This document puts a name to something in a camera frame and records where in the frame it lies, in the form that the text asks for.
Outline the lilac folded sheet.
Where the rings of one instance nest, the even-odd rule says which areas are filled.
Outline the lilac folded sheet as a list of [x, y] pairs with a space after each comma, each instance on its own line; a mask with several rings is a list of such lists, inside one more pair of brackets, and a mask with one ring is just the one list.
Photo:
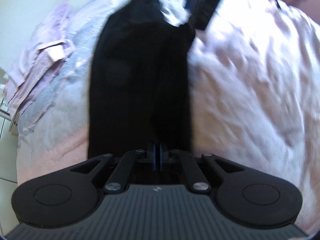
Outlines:
[[67, 38], [70, 9], [68, 3], [58, 5], [35, 28], [27, 46], [12, 65], [4, 90], [11, 118], [24, 110], [52, 81], [73, 52], [74, 43]]

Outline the black garment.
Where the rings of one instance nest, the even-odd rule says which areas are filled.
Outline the black garment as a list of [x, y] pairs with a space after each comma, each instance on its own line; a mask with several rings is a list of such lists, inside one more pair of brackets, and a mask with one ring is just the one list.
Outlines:
[[188, 25], [165, 21], [159, 0], [131, 0], [101, 32], [91, 66], [88, 157], [161, 144], [191, 150]]

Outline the pink grey woven bedspread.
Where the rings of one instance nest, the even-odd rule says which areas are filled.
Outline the pink grey woven bedspread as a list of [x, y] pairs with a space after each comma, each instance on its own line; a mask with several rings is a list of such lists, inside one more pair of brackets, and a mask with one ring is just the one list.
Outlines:
[[[108, 18], [129, 0], [69, 0], [73, 52], [18, 120], [17, 182], [84, 161], [93, 51]], [[160, 0], [166, 21], [185, 0]], [[222, 0], [189, 54], [194, 153], [213, 152], [286, 179], [303, 195], [296, 220], [319, 230], [319, 25], [273, 0]]]

